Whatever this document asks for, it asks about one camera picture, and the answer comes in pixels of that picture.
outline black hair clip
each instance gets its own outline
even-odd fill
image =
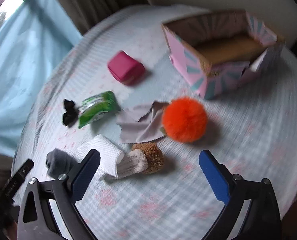
[[[64,99],[64,109],[66,112],[63,114],[63,124],[68,126],[74,123],[78,118],[78,110],[75,108],[75,103],[71,100]]]

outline blue gripper pad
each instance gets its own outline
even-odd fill
[[[210,187],[212,188],[217,200],[222,201],[225,205],[227,205],[230,200],[229,185],[209,154],[211,153],[208,150],[204,150],[200,153],[200,167],[207,178],[207,181],[210,184]]]
[[[100,153],[96,150],[91,150],[92,156],[90,159],[83,165],[79,174],[76,176],[74,182],[72,183],[72,196],[71,201],[75,203],[83,198],[87,187],[90,185],[91,180],[94,177],[95,172],[97,171],[101,157]]]

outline pink and teal box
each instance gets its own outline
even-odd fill
[[[258,78],[284,44],[283,37],[244,10],[193,15],[162,28],[172,64],[205,99]]]

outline microfiber cloth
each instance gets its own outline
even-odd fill
[[[57,148],[47,154],[47,174],[54,179],[60,174],[67,174],[75,164],[77,161],[73,157]]]
[[[95,149],[100,153],[100,165],[95,173],[97,180],[102,180],[106,174],[112,177],[118,177],[117,164],[120,163],[124,157],[124,152],[111,143],[105,136],[99,134],[88,143],[83,144],[78,148],[81,155],[86,155],[89,150]]]
[[[166,106],[166,102],[154,101],[121,110],[116,120],[121,127],[120,142],[142,143],[163,137],[162,115]]]

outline green packet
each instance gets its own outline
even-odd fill
[[[101,119],[106,113],[116,111],[118,108],[112,91],[106,91],[83,100],[79,108],[79,128]]]

